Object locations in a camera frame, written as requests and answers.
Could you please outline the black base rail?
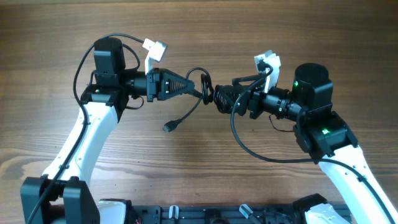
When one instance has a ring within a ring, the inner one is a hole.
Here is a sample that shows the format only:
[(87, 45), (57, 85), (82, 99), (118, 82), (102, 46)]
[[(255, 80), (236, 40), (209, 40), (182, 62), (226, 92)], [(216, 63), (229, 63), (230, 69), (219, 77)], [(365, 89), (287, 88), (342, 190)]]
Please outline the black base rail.
[(130, 223), (205, 224), (205, 223), (306, 223), (304, 214), (291, 204), (250, 206), (251, 217), (233, 207), (133, 206)]

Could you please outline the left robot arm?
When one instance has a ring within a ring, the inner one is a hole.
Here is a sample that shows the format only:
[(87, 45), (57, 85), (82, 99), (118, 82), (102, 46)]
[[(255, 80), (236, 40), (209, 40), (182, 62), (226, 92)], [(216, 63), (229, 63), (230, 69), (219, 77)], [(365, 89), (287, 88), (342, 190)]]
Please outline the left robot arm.
[(127, 45), (119, 33), (96, 40), (89, 48), (95, 69), (81, 95), (75, 95), (79, 115), (65, 144), (40, 177), (28, 177), (21, 187), (26, 223), (140, 223), (129, 200), (95, 202), (90, 180), (108, 136), (129, 108), (130, 99), (165, 101), (198, 96), (194, 83), (167, 69), (154, 68), (166, 50), (162, 42), (142, 41), (144, 61), (126, 68)]

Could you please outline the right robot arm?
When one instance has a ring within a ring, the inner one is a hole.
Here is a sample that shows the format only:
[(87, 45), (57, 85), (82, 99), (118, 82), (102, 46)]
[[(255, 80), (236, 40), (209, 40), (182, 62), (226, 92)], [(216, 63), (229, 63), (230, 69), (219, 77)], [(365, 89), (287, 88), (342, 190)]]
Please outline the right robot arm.
[(231, 116), (250, 112), (257, 119), (263, 112), (288, 119), (292, 132), (308, 159), (271, 159), (237, 143), (250, 155), (267, 162), (318, 165), (332, 181), (358, 223), (397, 223), (397, 210), (373, 176), (358, 139), (348, 124), (333, 111), (333, 83), (326, 67), (305, 63), (295, 69), (291, 90), (271, 87), (262, 92), (273, 68), (263, 63), (258, 75), (233, 79), (218, 85), (213, 100), (221, 113)]

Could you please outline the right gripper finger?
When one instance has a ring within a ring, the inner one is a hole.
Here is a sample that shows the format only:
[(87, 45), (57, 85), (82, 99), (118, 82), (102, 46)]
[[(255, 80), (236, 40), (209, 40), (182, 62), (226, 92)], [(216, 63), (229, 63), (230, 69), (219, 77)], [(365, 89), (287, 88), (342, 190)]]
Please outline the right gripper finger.
[(226, 95), (228, 97), (238, 97), (242, 94), (248, 86), (244, 85), (217, 85), (215, 87), (214, 96)]
[(220, 113), (230, 114), (238, 97), (239, 93), (233, 91), (216, 90), (213, 95), (213, 101)]

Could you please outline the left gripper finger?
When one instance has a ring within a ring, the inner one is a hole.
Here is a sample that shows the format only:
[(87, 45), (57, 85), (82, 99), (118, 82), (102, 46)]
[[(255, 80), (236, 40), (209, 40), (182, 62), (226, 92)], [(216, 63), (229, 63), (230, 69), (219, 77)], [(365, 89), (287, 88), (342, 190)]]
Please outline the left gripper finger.
[(195, 84), (170, 70), (162, 71), (162, 79), (164, 81), (165, 90), (193, 90)]
[(166, 91), (164, 100), (169, 100), (173, 97), (183, 94), (188, 94), (197, 98), (201, 97), (201, 93), (194, 88), (181, 88), (181, 89), (171, 88)]

